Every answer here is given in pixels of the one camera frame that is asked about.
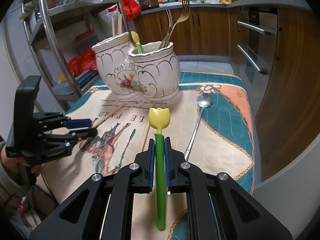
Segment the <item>left hand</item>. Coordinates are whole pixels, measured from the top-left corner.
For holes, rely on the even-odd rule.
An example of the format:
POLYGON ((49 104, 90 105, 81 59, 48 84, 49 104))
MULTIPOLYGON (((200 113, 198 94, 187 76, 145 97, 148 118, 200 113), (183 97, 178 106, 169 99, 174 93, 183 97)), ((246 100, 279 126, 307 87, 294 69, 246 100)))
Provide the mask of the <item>left hand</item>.
POLYGON ((1 191, 8 191, 11 194, 31 189, 34 183, 25 183, 20 173, 23 164, 23 158, 7 157, 5 142, 1 142, 1 191))

